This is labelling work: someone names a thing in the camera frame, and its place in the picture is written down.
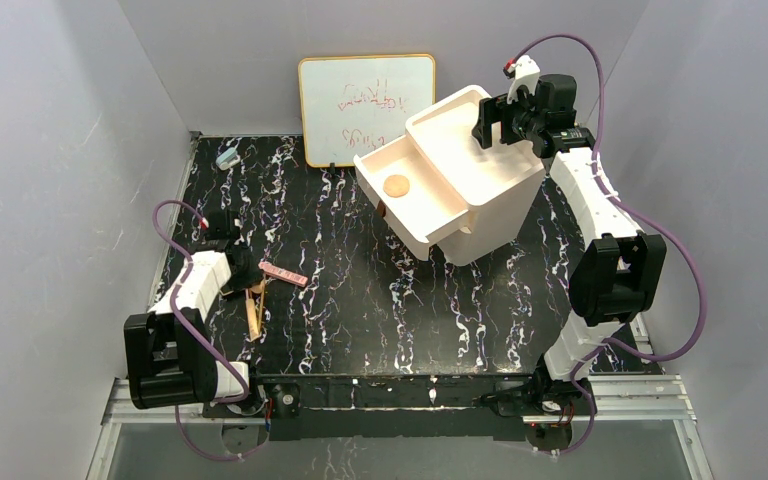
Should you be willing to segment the teardrop orange makeup sponge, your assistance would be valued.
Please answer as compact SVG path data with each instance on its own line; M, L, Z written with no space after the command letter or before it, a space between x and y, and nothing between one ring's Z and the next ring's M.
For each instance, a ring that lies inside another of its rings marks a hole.
M261 296L265 292L266 280L262 279L260 282L252 285L248 291L251 295Z

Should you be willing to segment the pink lipstick box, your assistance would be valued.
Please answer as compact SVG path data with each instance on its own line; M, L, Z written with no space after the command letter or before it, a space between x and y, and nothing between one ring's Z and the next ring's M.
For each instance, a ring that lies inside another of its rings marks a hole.
M301 288L304 288L308 284L308 278L306 276L275 266L270 262L261 261L258 264L258 267L267 277L278 279Z

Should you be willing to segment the white drawer organizer box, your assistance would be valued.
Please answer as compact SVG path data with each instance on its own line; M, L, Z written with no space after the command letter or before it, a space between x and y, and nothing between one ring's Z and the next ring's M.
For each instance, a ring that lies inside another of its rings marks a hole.
M472 136L479 106L490 98L484 88L470 85L405 122L419 152L465 202L458 228L436 242L457 266L515 240L545 178L531 144L503 144L499 123L491 126L492 145L486 149Z

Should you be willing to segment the white top drawer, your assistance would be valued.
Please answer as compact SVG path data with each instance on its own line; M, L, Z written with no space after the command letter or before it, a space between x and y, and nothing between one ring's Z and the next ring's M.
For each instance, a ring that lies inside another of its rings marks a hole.
M353 164L374 210L417 259L426 261L432 246L467 224L467 203L408 136L354 157ZM382 188L394 174L410 180L409 193L400 198L387 196Z

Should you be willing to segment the round orange makeup sponge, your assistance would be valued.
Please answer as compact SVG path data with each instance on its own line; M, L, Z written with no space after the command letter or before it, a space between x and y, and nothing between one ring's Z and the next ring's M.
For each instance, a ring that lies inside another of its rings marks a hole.
M400 198L407 195L411 184L408 177L401 174L388 176L382 185L384 193L391 198Z

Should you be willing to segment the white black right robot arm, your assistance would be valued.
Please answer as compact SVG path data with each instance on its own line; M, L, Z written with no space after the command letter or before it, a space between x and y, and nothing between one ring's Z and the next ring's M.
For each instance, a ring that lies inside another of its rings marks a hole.
M472 135L487 149L493 144L491 128L498 125L501 143L527 140L538 158L549 161L549 175L573 210L586 250L569 279L572 311L558 339L527 383L499 395L560 403L581 397L598 349L651 307L667 246L615 205L595 138L576 124L575 79L539 73L509 77L508 93L480 102Z

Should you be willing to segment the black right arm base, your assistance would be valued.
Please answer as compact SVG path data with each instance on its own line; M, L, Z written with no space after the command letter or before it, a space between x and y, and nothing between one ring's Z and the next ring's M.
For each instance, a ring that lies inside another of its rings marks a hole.
M500 417L544 415L550 424L568 425L577 414L585 413L588 401L584 393L593 393L587 378L575 386L538 371L496 382L489 393L475 397L472 405L489 408Z

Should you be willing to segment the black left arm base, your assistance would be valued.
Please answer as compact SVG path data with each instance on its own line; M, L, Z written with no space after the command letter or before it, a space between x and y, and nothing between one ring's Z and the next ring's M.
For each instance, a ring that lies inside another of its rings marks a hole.
M256 377L250 395L238 403L205 403L202 416L209 419L284 420L301 414L301 380L297 376Z

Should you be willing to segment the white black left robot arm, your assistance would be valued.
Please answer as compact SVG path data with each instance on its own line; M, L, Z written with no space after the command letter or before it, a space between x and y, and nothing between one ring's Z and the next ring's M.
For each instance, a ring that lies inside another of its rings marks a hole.
M130 398L138 409L241 401L250 393L245 362L221 360L205 322L223 296L244 296L263 274L228 211L202 222L174 283L123 328Z

